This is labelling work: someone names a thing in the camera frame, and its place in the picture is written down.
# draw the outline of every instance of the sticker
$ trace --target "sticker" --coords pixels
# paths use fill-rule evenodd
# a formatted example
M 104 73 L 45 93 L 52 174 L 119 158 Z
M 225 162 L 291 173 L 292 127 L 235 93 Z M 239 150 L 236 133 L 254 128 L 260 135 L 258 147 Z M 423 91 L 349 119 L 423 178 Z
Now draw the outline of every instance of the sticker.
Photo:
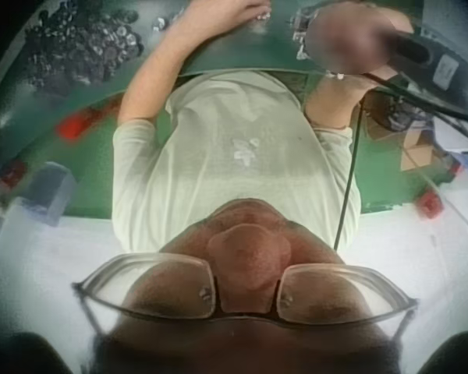
M 434 83 L 446 91 L 459 68 L 459 63 L 448 55 L 443 55 L 435 70 Z

